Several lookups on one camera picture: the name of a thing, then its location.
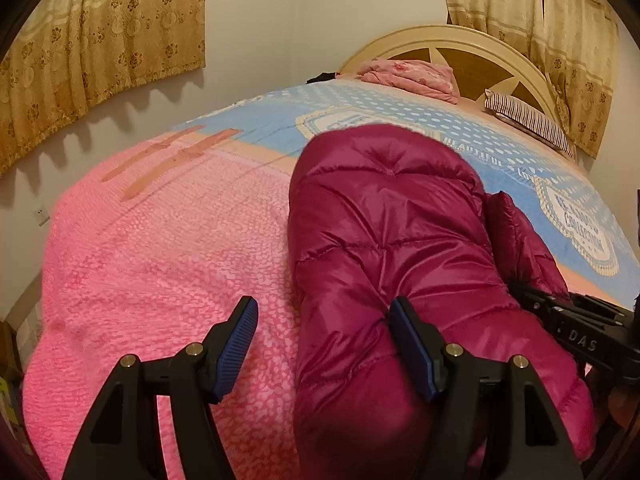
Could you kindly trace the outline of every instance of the maroon sleeping bag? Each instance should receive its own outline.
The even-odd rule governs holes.
[[[566,285],[508,195],[485,193],[476,172],[436,140],[374,124],[313,139],[289,203],[302,311],[294,430],[305,480],[402,479],[418,460],[434,407],[415,393],[386,324],[399,295],[447,342],[494,360],[529,358],[578,458],[588,457],[587,386],[505,283],[563,299]]]

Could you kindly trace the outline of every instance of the pink blanket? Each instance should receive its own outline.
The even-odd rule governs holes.
[[[298,314],[286,257],[289,175],[210,150],[130,200],[124,190],[190,146],[152,152],[102,178],[153,140],[101,164],[60,200],[44,258],[44,335],[24,386],[30,437],[59,480],[108,373],[125,353],[169,356],[225,320],[242,294],[260,323],[233,392],[213,408],[239,480],[300,477],[292,429]],[[184,478],[168,398],[159,398],[164,460]]]
[[[364,62],[358,74],[367,83],[393,86],[451,104],[457,104],[460,97],[451,67],[419,59],[374,59]]]

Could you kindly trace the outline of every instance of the striped pillow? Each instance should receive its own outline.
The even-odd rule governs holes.
[[[494,112],[500,120],[516,126],[554,150],[574,156],[574,150],[572,150],[562,128],[545,114],[511,95],[500,94],[488,89],[484,91],[484,94],[486,96],[484,107]]]

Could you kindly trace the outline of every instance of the bed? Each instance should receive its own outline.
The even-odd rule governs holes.
[[[513,197],[570,290],[632,306],[639,263],[586,176],[477,102],[491,88],[554,118],[528,60],[481,32],[426,25],[373,41],[340,72],[374,57],[448,64],[463,99],[451,105],[347,76],[270,92],[120,153],[65,193],[44,258],[44,334],[24,383],[28,431],[52,480],[121,355],[149,360],[200,340],[242,294],[260,304],[260,325],[234,392],[213,408],[218,430],[238,478],[299,477],[287,191],[301,150],[328,130],[392,123],[452,147],[487,191]],[[159,413],[169,478],[182,478],[165,399]]]

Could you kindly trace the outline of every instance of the wooden headboard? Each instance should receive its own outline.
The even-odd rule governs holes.
[[[366,60],[421,59],[453,69],[460,95],[484,100],[484,90],[511,94],[560,123],[542,73],[517,50],[493,36],[457,25],[404,28],[363,47],[340,69],[356,72]]]

